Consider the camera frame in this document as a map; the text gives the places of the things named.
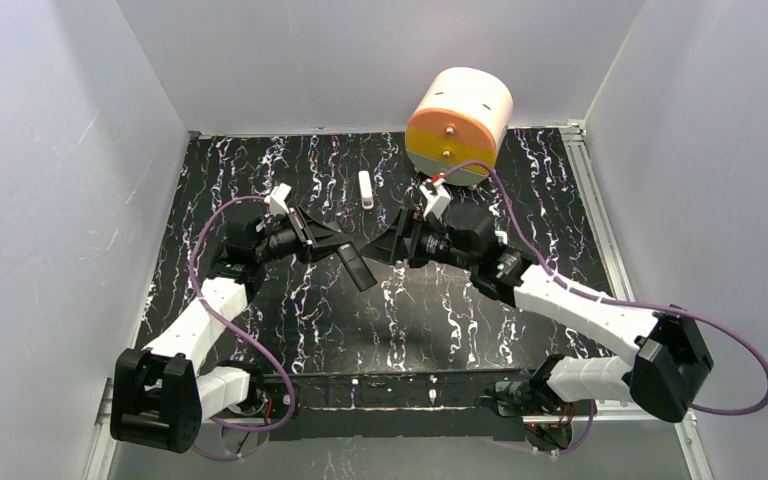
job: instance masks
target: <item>metal frame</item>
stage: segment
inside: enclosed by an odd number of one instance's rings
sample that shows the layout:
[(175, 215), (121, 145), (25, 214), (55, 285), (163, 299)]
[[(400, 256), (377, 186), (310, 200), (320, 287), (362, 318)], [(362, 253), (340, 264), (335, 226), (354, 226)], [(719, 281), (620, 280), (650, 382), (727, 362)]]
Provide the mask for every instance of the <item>metal frame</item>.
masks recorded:
[[(608, 274), (608, 282), (616, 298), (634, 300), (631, 282), (617, 246), (614, 229), (611, 227), (611, 221), (608, 219), (605, 204), (602, 202), (599, 186), (596, 183), (596, 176), (593, 173), (593, 163), (585, 144), (583, 124), (576, 123), (575, 121), (570, 123), (571, 125), (569, 126), (559, 127), (559, 130), (561, 131), (561, 137), (573, 175), (575, 175), (576, 185), (578, 185), (578, 190), (581, 194), (581, 200), (587, 212), (587, 218), (590, 220), (590, 229), (593, 231), (599, 256), (602, 257), (605, 272)], [(638, 410), (642, 416), (648, 416), (639, 407), (634, 406), (633, 408)], [(623, 419), (642, 419), (631, 414), (631, 412), (626, 413), (624, 417)], [(684, 453), (690, 478), (693, 480), (713, 479), (708, 459), (705, 456), (702, 443), (699, 441), (699, 434), (696, 431), (696, 413), (693, 410), (688, 411), (684, 421), (676, 424), (676, 434), (681, 444), (681, 450)]]

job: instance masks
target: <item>small white object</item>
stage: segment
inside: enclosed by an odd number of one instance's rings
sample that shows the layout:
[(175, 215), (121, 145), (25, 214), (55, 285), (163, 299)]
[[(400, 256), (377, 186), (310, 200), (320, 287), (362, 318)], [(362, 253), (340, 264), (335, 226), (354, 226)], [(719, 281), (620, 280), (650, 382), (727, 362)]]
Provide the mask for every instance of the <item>small white object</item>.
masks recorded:
[(263, 199), (263, 203), (269, 206), (269, 213), (272, 215), (290, 213), (290, 209), (287, 208), (287, 196), (290, 194), (290, 188), (286, 183), (279, 184)]
[(372, 182), (369, 180), (369, 172), (361, 170), (358, 172), (358, 182), (360, 182), (360, 201), (364, 210), (372, 210), (374, 205), (372, 201)]
[(419, 191), (425, 197), (425, 210), (422, 212), (423, 218), (433, 213), (437, 218), (443, 217), (443, 212), (449, 207), (452, 196), (442, 182), (422, 182), (419, 185)]

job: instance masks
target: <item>yellow band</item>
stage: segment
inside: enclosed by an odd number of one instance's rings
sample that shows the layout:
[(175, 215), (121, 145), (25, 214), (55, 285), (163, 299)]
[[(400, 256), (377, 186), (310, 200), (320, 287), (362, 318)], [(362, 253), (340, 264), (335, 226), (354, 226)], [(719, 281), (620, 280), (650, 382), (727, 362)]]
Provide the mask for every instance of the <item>yellow band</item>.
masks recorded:
[[(479, 160), (491, 167), (496, 165), (495, 151), (487, 151), (455, 142), (450, 138), (439, 137), (414, 127), (408, 127), (405, 131), (405, 148), (408, 152), (433, 158), (449, 165), (457, 165), (469, 160)], [(449, 158), (443, 157), (444, 151), (449, 152)], [(466, 170), (487, 175), (487, 172), (478, 165), (466, 167)]]

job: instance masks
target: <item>white bracket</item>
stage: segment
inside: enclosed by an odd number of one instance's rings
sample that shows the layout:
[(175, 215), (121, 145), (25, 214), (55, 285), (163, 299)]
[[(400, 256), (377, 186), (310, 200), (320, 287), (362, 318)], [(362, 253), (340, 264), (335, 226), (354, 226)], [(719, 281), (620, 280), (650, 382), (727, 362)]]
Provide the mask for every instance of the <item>white bracket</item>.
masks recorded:
[(446, 211), (452, 201), (452, 196), (443, 186), (443, 180), (422, 182), (419, 185), (419, 191), (425, 197), (425, 210), (422, 212), (422, 218), (428, 218), (431, 213), (438, 219), (442, 218), (443, 212)]
[(269, 192), (269, 195), (263, 199), (263, 203), (269, 207), (269, 213), (272, 215), (288, 215), (290, 213), (290, 209), (287, 208), (287, 196), (290, 195), (290, 189), (289, 185), (281, 183)]

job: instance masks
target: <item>red wire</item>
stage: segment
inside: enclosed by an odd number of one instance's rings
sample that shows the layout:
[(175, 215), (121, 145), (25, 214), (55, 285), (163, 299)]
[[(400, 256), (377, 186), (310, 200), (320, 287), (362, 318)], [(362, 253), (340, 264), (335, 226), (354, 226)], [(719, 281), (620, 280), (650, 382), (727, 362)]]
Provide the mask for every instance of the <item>red wire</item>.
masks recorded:
[(266, 405), (266, 414), (263, 416), (264, 420), (269, 420), (269, 414), (272, 413), (272, 399), (269, 399), (269, 404)]

